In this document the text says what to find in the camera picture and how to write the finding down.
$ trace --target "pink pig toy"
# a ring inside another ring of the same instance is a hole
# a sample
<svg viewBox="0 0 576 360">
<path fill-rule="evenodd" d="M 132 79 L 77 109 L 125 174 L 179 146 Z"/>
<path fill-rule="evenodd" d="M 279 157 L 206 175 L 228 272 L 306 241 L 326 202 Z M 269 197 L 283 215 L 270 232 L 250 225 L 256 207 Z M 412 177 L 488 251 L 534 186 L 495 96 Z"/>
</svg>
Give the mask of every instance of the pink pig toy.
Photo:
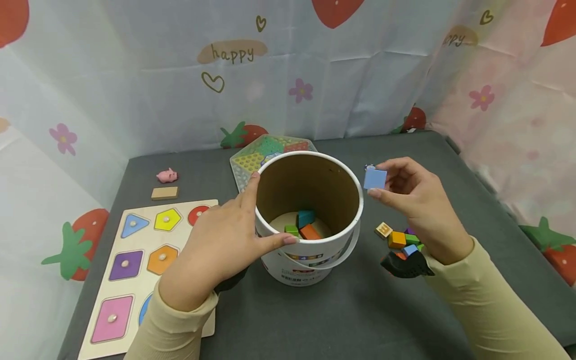
<svg viewBox="0 0 576 360">
<path fill-rule="evenodd" d="M 168 168 L 168 170 L 159 172 L 158 175 L 156 175 L 156 177 L 163 184 L 171 183 L 173 181 L 178 180 L 178 173 L 172 170 L 171 168 Z"/>
</svg>

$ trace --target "left hand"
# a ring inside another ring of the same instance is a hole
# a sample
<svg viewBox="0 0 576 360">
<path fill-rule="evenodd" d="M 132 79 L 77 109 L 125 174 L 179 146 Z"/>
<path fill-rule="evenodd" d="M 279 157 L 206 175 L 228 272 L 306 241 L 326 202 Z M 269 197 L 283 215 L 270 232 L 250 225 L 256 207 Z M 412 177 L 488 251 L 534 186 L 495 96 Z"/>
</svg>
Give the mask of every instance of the left hand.
<svg viewBox="0 0 576 360">
<path fill-rule="evenodd" d="M 173 309 L 198 308 L 220 282 L 254 260 L 298 238 L 279 233 L 260 238 L 255 232 L 256 193 L 260 174 L 252 174 L 244 192 L 200 216 L 180 256 L 160 279 L 164 302 Z"/>
</svg>

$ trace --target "bucket handle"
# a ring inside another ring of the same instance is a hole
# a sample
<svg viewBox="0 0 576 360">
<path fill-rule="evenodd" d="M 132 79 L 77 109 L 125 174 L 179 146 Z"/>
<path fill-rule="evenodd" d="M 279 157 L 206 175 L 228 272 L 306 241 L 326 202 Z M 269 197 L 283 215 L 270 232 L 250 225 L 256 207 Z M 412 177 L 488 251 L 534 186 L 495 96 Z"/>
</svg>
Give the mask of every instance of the bucket handle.
<svg viewBox="0 0 576 360">
<path fill-rule="evenodd" d="M 299 263 L 296 260 L 292 259 L 290 256 L 288 256 L 281 249 L 278 249 L 278 251 L 282 255 L 284 255 L 285 258 L 287 258 L 288 260 L 290 260 L 294 264 L 299 265 L 301 267 L 305 267 L 305 268 L 310 269 L 310 270 L 328 270 L 328 269 L 331 269 L 333 267 L 336 267 L 336 266 L 342 264 L 346 259 L 348 259 L 348 257 L 350 256 L 350 254 L 352 254 L 352 251 L 356 247 L 356 244 L 358 243 L 358 237 L 360 237 L 360 219 L 356 223 L 356 227 L 354 227 L 354 232 L 352 232 L 352 240 L 350 241 L 350 245 L 348 245 L 348 248 L 346 249 L 346 251 L 344 251 L 344 253 L 338 258 L 338 260 L 336 260 L 335 262 L 331 263 L 330 265 L 326 265 L 326 266 L 312 267 L 312 266 L 304 265 L 304 264 Z"/>
</svg>

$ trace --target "light blue square block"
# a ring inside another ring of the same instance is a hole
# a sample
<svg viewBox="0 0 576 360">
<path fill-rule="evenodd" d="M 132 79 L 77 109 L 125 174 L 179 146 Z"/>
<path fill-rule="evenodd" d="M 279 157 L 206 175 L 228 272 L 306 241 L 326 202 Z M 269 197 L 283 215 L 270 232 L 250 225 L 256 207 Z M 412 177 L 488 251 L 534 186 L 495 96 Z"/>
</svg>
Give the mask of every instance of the light blue square block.
<svg viewBox="0 0 576 360">
<path fill-rule="evenodd" d="M 364 175 L 364 189 L 383 189 L 386 184 L 386 171 L 372 168 L 366 169 Z"/>
<path fill-rule="evenodd" d="M 402 252 L 404 255 L 406 255 L 406 257 L 409 257 L 413 253 L 418 252 L 418 247 L 416 245 L 408 245 L 402 249 Z"/>
</svg>

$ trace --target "white bucket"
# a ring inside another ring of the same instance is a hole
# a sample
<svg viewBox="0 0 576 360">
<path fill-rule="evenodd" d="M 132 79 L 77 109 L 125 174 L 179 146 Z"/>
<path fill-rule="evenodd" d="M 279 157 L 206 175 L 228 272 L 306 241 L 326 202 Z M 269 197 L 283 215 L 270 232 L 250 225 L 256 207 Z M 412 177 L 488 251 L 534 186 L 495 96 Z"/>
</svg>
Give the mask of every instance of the white bucket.
<svg viewBox="0 0 576 360">
<path fill-rule="evenodd" d="M 310 209 L 334 234 L 272 251 L 262 256 L 264 267 L 276 280 L 290 286 L 309 286 L 321 281 L 350 256 L 358 242 L 364 209 L 360 182 L 339 160 L 312 151 L 279 155 L 265 163 L 259 172 L 262 174 L 256 203 L 259 236 L 283 232 L 284 229 L 270 225 L 281 215 Z"/>
</svg>

